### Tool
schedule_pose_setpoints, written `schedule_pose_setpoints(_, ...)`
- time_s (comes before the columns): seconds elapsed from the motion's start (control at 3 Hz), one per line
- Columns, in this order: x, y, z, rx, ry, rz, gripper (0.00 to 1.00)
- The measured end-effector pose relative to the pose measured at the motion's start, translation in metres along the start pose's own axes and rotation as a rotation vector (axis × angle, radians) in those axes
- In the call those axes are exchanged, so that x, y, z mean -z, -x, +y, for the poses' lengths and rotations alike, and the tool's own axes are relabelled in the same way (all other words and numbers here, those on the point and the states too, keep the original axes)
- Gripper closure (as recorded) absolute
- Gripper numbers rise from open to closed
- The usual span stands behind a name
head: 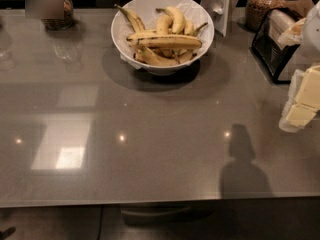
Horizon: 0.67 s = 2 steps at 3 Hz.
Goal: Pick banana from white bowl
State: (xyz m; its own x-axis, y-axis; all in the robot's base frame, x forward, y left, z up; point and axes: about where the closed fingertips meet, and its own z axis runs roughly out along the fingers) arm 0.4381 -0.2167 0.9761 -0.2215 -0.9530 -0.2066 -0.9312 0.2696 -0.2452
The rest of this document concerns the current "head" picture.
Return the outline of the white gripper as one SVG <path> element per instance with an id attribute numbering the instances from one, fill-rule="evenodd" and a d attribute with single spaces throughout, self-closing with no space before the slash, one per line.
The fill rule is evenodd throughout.
<path id="1" fill-rule="evenodd" d="M 281 46 L 299 45 L 310 59 L 320 59 L 320 1 L 278 38 Z M 320 65 L 297 69 L 289 85 L 279 128 L 289 133 L 304 129 L 320 111 Z"/>

